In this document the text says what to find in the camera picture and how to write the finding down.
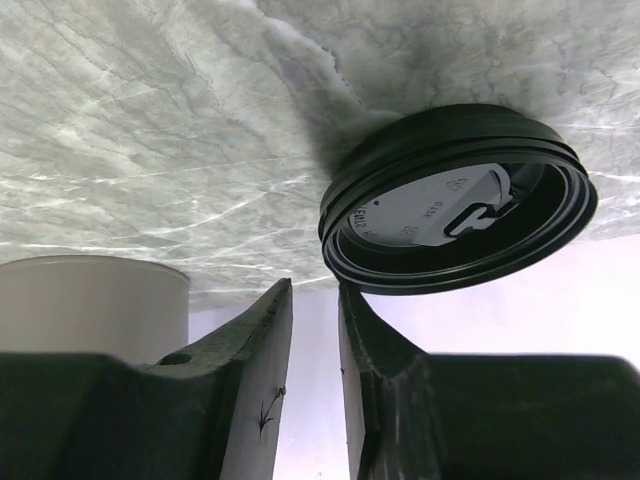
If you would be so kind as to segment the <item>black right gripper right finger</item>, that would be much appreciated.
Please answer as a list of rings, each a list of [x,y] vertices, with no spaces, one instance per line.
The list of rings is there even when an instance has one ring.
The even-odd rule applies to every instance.
[[[354,479],[635,479],[639,373],[581,355],[429,354],[339,288]]]

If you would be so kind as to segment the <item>black plastic cup lid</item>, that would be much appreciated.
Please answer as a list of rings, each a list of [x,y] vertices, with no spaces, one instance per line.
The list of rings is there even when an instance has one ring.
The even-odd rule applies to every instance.
[[[551,127],[489,104],[438,107],[366,137],[337,165],[318,234],[336,279],[423,295],[488,282],[562,249],[597,190]]]

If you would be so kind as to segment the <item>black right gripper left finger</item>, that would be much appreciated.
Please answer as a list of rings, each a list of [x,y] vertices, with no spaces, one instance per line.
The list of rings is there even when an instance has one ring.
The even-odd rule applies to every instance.
[[[1,358],[5,479],[269,479],[292,284],[153,365],[102,354]]]

